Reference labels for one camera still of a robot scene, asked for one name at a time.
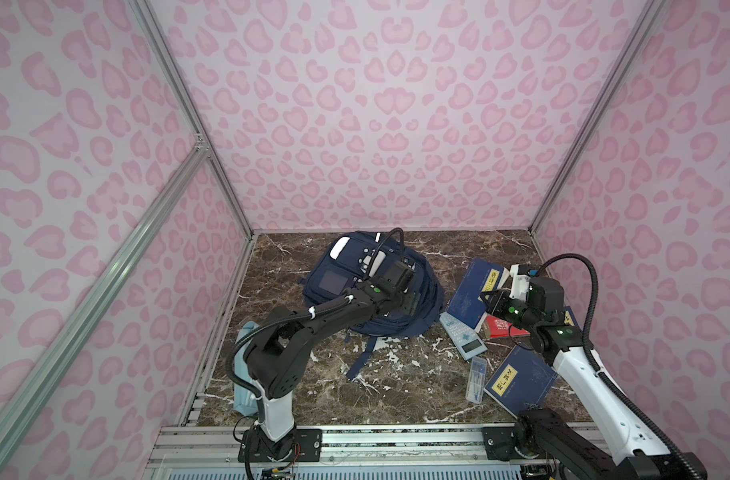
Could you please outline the blue book yellow label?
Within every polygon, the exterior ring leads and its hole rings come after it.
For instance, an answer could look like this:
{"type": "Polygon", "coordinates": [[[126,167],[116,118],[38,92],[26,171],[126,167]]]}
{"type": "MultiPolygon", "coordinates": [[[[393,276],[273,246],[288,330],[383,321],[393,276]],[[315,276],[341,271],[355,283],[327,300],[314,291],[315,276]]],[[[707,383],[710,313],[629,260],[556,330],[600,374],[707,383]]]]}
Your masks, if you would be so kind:
{"type": "Polygon", "coordinates": [[[510,415],[541,408],[557,373],[542,357],[515,346],[484,386],[484,393],[510,415]]]}
{"type": "Polygon", "coordinates": [[[570,306],[565,307],[564,323],[568,326],[577,326],[577,327],[580,326],[580,324],[579,324],[578,320],[576,319],[576,316],[570,306]]]}
{"type": "Polygon", "coordinates": [[[481,293],[498,289],[507,277],[508,270],[505,267],[475,258],[458,285],[446,311],[468,327],[478,331],[486,315],[486,306],[480,299],[481,293]]]}

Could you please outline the navy blue student backpack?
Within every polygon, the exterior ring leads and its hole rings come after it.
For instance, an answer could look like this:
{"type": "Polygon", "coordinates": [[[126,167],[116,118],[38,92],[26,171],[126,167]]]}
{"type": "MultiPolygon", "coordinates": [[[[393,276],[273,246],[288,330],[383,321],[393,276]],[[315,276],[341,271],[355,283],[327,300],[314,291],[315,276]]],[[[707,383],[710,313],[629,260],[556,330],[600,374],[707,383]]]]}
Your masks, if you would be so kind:
{"type": "Polygon", "coordinates": [[[368,337],[363,353],[346,374],[355,379],[370,360],[380,338],[418,336],[439,320],[444,311],[445,290],[434,269],[422,254],[408,247],[404,231],[397,227],[387,233],[355,231],[339,237],[301,280],[307,306],[319,306],[339,297],[352,296],[344,309],[349,326],[368,337]],[[367,294],[370,281],[396,261],[415,272],[414,288],[419,302],[413,315],[377,315],[376,305],[367,294]]]}

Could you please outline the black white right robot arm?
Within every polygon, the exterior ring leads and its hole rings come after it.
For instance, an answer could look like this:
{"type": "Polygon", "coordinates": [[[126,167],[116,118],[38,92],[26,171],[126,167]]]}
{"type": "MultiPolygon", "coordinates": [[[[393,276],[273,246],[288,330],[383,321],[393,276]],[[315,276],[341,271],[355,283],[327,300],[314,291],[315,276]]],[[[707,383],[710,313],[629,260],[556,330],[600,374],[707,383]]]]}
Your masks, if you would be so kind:
{"type": "Polygon", "coordinates": [[[578,479],[705,479],[703,463],[676,444],[621,390],[590,340],[598,297],[598,276],[591,261],[577,253],[590,275],[590,301],[583,325],[565,322],[564,290],[544,276],[544,268],[513,265],[508,288],[484,291],[488,313],[530,335],[531,346],[573,389],[590,414],[606,447],[576,433],[553,410],[530,408],[517,415],[507,440],[488,441],[495,458],[536,459],[545,454],[559,471],[578,479]]]}

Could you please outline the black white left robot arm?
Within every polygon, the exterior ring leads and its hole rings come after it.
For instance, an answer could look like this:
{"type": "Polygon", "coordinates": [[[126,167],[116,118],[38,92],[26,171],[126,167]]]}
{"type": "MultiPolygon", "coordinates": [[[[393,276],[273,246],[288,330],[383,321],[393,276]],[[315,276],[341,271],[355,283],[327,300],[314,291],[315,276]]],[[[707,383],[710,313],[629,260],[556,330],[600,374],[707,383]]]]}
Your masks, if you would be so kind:
{"type": "Polygon", "coordinates": [[[242,440],[247,450],[262,449],[276,461],[295,453],[293,392],[312,351],[342,330],[411,307],[414,300],[408,290],[413,276],[411,267],[397,261],[339,297],[305,312],[287,311],[235,343],[224,361],[225,374],[258,404],[258,420],[242,440]]]}

